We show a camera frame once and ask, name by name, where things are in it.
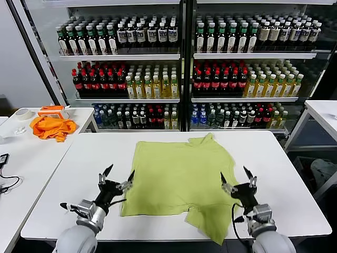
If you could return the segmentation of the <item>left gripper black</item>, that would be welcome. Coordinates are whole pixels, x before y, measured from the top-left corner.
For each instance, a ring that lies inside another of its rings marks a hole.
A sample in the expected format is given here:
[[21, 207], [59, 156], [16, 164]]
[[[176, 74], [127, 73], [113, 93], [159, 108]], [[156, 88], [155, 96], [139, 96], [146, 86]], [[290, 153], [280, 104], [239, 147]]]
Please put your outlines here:
[[98, 188], [100, 193], [94, 200], [94, 203], [97, 207], [102, 208], [104, 211], [109, 211], [110, 206], [114, 205], [115, 203], [122, 202], [122, 200], [113, 201], [113, 198], [123, 195], [129, 191], [133, 185], [135, 170], [131, 172], [126, 181], [119, 183], [107, 179], [107, 176], [111, 172], [112, 168], [113, 164], [107, 167], [103, 173], [98, 174]]

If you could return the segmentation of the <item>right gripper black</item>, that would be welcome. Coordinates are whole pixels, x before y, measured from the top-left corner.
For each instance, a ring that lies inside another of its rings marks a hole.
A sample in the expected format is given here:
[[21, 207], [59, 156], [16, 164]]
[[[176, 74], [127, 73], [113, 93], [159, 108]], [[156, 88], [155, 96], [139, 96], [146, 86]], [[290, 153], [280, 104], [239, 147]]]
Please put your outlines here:
[[253, 210], [255, 206], [258, 205], [258, 201], [255, 198], [257, 192], [257, 177], [253, 176], [252, 172], [248, 170], [245, 166], [243, 167], [250, 183], [238, 184], [232, 186], [227, 183], [223, 173], [220, 172], [222, 189], [228, 194], [231, 195], [233, 199], [239, 199], [242, 207], [244, 208], [244, 214], [248, 214]]

